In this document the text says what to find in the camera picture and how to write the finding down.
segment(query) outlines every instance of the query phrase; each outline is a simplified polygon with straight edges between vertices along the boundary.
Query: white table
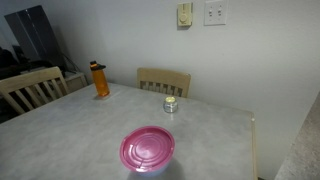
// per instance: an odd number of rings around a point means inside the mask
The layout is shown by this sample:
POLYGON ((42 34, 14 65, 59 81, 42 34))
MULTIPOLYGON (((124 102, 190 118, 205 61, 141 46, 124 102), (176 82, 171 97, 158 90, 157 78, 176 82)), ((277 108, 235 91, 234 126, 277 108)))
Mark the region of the white table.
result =
POLYGON ((168 169, 151 179, 256 179, 252 113, 109 84, 97 98, 93 85, 0 125, 0 179, 137 180, 120 161, 122 139, 157 125, 176 141, 168 169))

